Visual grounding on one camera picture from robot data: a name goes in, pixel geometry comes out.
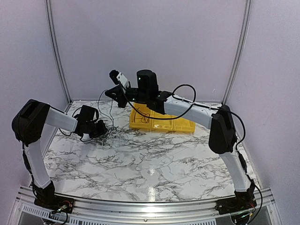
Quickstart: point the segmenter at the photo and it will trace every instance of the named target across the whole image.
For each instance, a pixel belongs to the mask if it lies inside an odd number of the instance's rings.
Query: yellow basket
[[[145,114],[155,118],[174,118],[175,116],[162,115],[150,110],[145,104],[134,103],[134,107]],[[163,131],[180,131],[193,133],[195,131],[195,123],[183,118],[176,120],[154,120],[141,116],[134,109],[132,109],[129,118],[130,128],[142,128],[148,130],[163,130]]]

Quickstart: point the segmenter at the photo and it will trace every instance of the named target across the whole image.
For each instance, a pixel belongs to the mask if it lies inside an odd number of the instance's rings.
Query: robotic arm
[[[180,98],[174,92],[159,91],[156,74],[151,70],[137,72],[138,88],[132,88],[127,78],[116,70],[110,72],[110,78],[117,86],[106,91],[105,94],[117,101],[119,107],[124,108],[127,103],[131,105],[130,101],[146,104],[149,109],[160,114],[183,117],[210,129],[209,147],[224,161],[235,188],[234,198],[226,198],[217,202],[216,210],[220,214],[249,209],[251,204],[256,206],[253,198],[255,184],[247,175],[245,159],[234,149],[237,136],[232,113],[227,105],[222,105],[214,111],[197,104],[195,99],[192,102]]]
[[[17,140],[23,145],[23,159],[32,177],[36,205],[52,210],[62,210],[61,207],[65,206],[65,202],[69,202],[64,211],[70,213],[74,202],[71,198],[54,194],[54,184],[46,171],[40,148],[44,124],[70,131],[81,138],[84,136],[95,138],[107,131],[104,122],[98,121],[98,118],[98,111],[86,105],[83,105],[80,113],[73,118],[48,104],[32,99],[15,116],[12,129]]]
[[[253,198],[254,182],[247,175],[247,165],[243,156],[234,150],[237,137],[228,106],[222,105],[215,111],[197,104],[195,99],[189,101],[174,93],[159,91],[156,74],[150,70],[137,72],[138,88],[132,88],[128,79],[116,70],[110,73],[110,77],[117,86],[106,91],[105,94],[118,102],[119,107],[124,108],[127,103],[131,105],[130,102],[146,104],[148,108],[158,113],[183,117],[210,129],[209,147],[223,159],[235,188],[235,197],[217,201],[215,209],[219,214],[234,213],[256,206]],[[17,140],[23,144],[23,158],[32,176],[36,205],[71,213],[74,202],[71,198],[54,194],[55,188],[45,169],[40,149],[39,139],[44,124],[62,128],[80,137],[95,138],[107,131],[103,121],[98,118],[97,109],[86,105],[82,106],[79,115],[73,118],[48,104],[35,100],[29,100],[15,116],[12,128]],[[249,215],[246,212],[244,217],[235,221],[235,224],[245,224],[248,219]]]

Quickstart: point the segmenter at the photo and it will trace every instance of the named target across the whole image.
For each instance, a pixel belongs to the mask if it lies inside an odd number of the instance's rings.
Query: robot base
[[[67,197],[62,197],[62,196],[58,196],[55,195],[57,202],[59,202],[58,206],[49,206],[47,204],[42,203],[40,200],[38,200],[37,198],[34,200],[34,204],[46,209],[50,209],[50,210],[57,210],[59,209],[61,206],[65,205],[66,203],[70,203],[71,205],[68,205],[68,207],[64,210],[64,212],[67,213],[72,213],[73,208],[74,208],[74,198],[67,198]]]
[[[251,180],[250,188],[246,192],[235,191],[235,197],[217,200],[215,210],[217,210],[220,215],[223,215],[251,209],[252,206],[257,206],[255,197],[253,195],[254,189],[255,184],[253,180]]]
[[[234,213],[241,210],[251,209],[253,206],[257,206],[256,200],[252,198],[249,202],[238,200],[237,197],[226,198],[217,200],[217,205],[215,206],[215,210],[219,212],[220,215],[227,213]]]

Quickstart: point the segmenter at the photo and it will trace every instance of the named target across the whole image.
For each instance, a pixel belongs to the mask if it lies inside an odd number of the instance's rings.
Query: white wall
[[[73,99],[97,99],[108,74],[151,69],[161,90],[193,84],[221,101],[240,36],[244,0],[53,1],[60,55]],[[192,97],[192,90],[179,90]]]
[[[27,185],[21,144],[11,128],[30,99],[65,109],[67,103],[54,62],[44,1],[0,2],[0,220],[7,224],[20,185]],[[51,127],[45,127],[42,148]]]
[[[253,1],[231,109],[245,122],[245,146],[284,225],[299,224],[300,1]]]

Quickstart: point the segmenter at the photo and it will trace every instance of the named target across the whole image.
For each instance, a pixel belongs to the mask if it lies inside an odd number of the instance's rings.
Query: white marble surface
[[[78,107],[97,101],[74,102]],[[111,102],[101,101],[100,110],[109,114]],[[147,132],[129,128],[131,108],[113,103],[111,115],[118,133],[80,142],[57,132],[45,165],[60,193],[117,201],[175,202],[232,195],[233,183],[220,157],[208,147],[209,131],[196,125],[194,134]],[[103,117],[106,125],[112,122]],[[255,174],[244,155],[248,172]]]

